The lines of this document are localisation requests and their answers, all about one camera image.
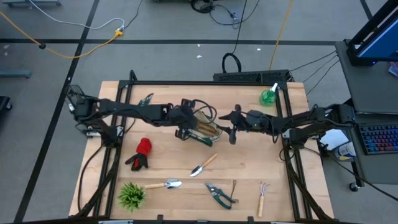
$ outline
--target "blue keyboard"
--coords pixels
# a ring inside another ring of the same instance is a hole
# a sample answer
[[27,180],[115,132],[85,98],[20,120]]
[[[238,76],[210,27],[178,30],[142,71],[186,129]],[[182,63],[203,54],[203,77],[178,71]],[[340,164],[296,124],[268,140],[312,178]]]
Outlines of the blue keyboard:
[[394,125],[359,125],[365,154],[398,153],[398,124]]

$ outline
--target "yellow cable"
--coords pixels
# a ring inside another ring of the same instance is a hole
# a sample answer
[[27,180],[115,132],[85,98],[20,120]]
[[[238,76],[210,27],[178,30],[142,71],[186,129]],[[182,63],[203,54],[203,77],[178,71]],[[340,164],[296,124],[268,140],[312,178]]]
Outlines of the yellow cable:
[[272,53],[271,64],[269,65],[269,70],[272,69],[272,63],[274,62],[274,57],[275,57],[276,49],[278,48],[280,37],[282,37],[282,32],[283,32],[283,30],[284,30],[284,28],[285,28],[286,21],[287,21],[287,18],[288,18],[288,16],[289,16],[289,13],[290,13],[290,9],[292,8],[292,4],[293,4],[293,0],[290,0],[289,8],[288,8],[287,11],[286,11],[286,15],[285,15],[284,22],[282,23],[282,27],[280,28],[279,35],[278,35],[278,39],[276,40],[276,45],[275,45],[274,53]]
[[[0,15],[3,16],[15,29],[17,29],[19,32],[21,32],[24,36],[26,36],[28,39],[30,39],[33,43],[35,43],[35,44],[37,44],[39,46],[42,45],[40,42],[38,42],[37,40],[33,39],[31,36],[29,36],[27,33],[25,33],[21,28],[19,28],[17,25],[15,25],[15,23],[13,23],[10,20],[10,18],[8,18],[4,13],[0,12]],[[107,45],[108,43],[112,42],[114,39],[116,39],[116,38],[118,38],[118,37],[120,37],[122,35],[123,35],[123,32],[121,32],[119,30],[116,30],[114,36],[110,40],[108,40],[107,42],[105,42],[103,44],[100,44],[100,45],[96,46],[95,48],[91,49],[89,52],[84,53],[84,54],[79,55],[79,56],[66,56],[66,55],[60,54],[60,53],[58,53],[58,52],[56,52],[56,51],[54,51],[54,50],[52,50],[52,49],[50,49],[48,47],[46,47],[45,49],[48,50],[49,52],[55,54],[55,55],[63,57],[63,58],[81,58],[81,57],[84,57],[86,55],[89,55],[89,54],[93,53],[96,49]]]

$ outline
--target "small shovel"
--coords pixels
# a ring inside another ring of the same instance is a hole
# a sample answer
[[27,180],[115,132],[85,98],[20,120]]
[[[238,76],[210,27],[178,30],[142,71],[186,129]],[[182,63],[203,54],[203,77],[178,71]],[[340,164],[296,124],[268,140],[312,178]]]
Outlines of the small shovel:
[[160,184],[148,184],[145,185],[145,189],[154,189],[154,188],[161,188],[161,187],[167,187],[167,189],[174,189],[177,188],[181,185],[181,181],[177,179],[167,179],[166,183],[160,183]]

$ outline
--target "computer monitor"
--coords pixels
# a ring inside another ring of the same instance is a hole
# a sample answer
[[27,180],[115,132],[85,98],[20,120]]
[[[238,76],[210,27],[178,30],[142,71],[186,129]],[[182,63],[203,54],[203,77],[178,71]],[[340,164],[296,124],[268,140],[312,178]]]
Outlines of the computer monitor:
[[388,0],[348,42],[352,65],[398,62],[398,1]]

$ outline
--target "green plant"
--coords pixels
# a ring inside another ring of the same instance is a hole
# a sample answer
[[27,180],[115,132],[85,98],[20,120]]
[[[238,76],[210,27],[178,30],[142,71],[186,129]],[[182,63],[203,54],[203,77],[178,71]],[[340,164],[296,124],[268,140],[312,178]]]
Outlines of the green plant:
[[138,187],[136,184],[131,182],[124,183],[118,199],[120,200],[120,204],[123,208],[133,212],[135,209],[141,207],[141,205],[144,203],[144,188]]

